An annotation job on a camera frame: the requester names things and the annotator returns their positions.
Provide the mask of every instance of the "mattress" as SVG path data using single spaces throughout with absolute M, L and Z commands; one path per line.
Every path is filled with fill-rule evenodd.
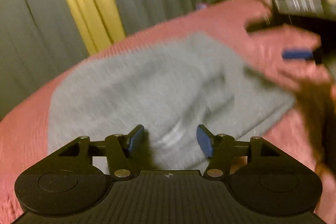
M 314 48 L 319 39 L 291 26 L 248 35 L 244 29 L 246 23 L 262 18 L 266 12 L 257 0 L 235 0 L 164 22 L 90 57 L 18 105 L 0 123 L 0 223 L 11 223 L 22 214 L 14 194 L 15 180 L 23 170 L 50 152 L 48 130 L 52 97 L 70 74 L 85 62 L 118 56 L 159 42 L 169 43 L 172 39 L 185 39 L 195 32 L 222 42 L 271 82 L 295 94 L 296 105 L 264 138 L 319 174 L 324 190 L 316 213 L 327 223 L 335 223 L 336 182 L 325 164 L 322 134 L 325 118 L 333 116 L 332 80 L 324 66 L 284 62 L 281 58 L 283 48 Z

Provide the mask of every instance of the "black device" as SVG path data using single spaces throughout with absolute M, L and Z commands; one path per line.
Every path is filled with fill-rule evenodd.
M 15 183 L 24 210 L 15 223 L 324 223 L 313 213 L 319 177 L 263 138 L 236 141 L 199 125 L 197 140 L 210 158 L 201 175 L 137 169 L 130 159 L 144 134 L 139 125 L 104 141 L 82 136 L 25 170 Z M 107 158 L 109 175 L 93 156 Z M 248 163 L 230 174 L 235 156 Z
M 272 16 L 269 20 L 262 19 L 246 26 L 248 33 L 262 29 L 293 25 L 320 36 L 321 46 L 314 51 L 297 51 L 289 49 L 288 59 L 312 59 L 321 64 L 324 55 L 336 51 L 336 5 L 328 4 L 325 0 L 272 0 Z

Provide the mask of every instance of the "ribbed black surface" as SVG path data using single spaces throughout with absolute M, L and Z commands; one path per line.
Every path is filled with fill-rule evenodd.
M 18 224 L 322 224 L 312 213 L 273 218 L 249 211 L 221 182 L 197 171 L 142 171 L 134 180 L 116 183 L 95 208 L 62 218 L 27 213 Z

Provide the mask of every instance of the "pink bedspread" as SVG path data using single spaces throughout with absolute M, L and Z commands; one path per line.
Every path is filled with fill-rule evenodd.
M 233 48 L 270 80 L 297 94 L 297 106 L 265 138 L 318 173 L 323 194 L 316 213 L 328 224 L 336 223 L 336 180 L 323 164 L 322 146 L 324 116 L 334 89 L 325 67 L 301 61 L 284 62 L 281 58 L 283 48 L 313 48 L 319 43 L 318 37 L 290 26 L 248 36 L 244 30 L 246 22 L 265 13 L 257 0 L 224 2 L 139 32 L 90 58 L 147 47 L 197 30 Z M 0 123 L 0 224 L 9 224 L 22 214 L 14 183 L 22 171 L 47 155 L 50 99 L 68 73 L 43 86 Z

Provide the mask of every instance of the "round black disc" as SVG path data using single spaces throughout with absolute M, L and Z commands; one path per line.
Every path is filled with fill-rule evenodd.
M 246 165 L 232 175 L 230 188 L 240 203 L 254 211 L 289 216 L 314 209 L 322 183 L 313 172 L 256 170 Z
M 19 202 L 35 213 L 77 213 L 94 205 L 106 192 L 104 173 L 82 161 L 59 157 L 53 167 L 38 167 L 23 172 L 15 183 Z

